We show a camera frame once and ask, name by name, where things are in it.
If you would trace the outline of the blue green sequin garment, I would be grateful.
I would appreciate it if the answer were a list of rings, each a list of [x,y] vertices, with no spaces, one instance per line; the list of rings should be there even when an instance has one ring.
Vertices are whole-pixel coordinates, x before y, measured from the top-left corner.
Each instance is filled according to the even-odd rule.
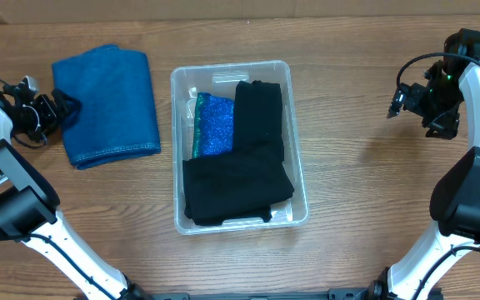
[[[197,95],[192,157],[214,156],[233,149],[234,101],[208,92]]]

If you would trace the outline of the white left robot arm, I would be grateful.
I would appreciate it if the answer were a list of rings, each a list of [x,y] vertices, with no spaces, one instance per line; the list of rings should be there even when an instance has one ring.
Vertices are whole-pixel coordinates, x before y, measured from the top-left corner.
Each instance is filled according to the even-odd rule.
[[[16,85],[0,79],[0,242],[22,243],[42,254],[88,299],[147,299],[78,236],[53,187],[12,145],[24,134],[28,148],[45,146],[48,135],[80,108],[78,100],[58,89],[39,93],[32,77]]]

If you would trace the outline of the blue denim cloth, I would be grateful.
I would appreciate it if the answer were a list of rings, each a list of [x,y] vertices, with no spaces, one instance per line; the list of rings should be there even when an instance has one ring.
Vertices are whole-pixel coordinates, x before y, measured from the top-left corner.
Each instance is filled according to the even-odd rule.
[[[161,152],[148,57],[115,44],[52,65],[54,87],[81,104],[62,125],[77,169]]]

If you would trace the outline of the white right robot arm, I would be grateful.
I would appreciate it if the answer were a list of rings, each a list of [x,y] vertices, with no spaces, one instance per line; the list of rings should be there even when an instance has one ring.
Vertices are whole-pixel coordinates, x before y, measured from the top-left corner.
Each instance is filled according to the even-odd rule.
[[[451,140],[464,105],[468,150],[432,190],[425,232],[358,299],[440,299],[436,283],[466,254],[480,253],[480,32],[460,29],[435,56],[426,85],[396,81],[387,115],[417,114],[427,137]]]

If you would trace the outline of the black cloth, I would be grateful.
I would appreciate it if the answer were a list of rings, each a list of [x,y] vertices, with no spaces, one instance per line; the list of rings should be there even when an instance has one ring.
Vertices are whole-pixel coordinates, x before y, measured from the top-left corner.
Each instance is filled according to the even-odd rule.
[[[270,206],[295,189],[266,144],[182,163],[185,215],[200,226],[234,218],[271,219]]]
[[[240,81],[233,118],[234,150],[265,144],[280,162],[284,161],[283,97],[278,83]]]

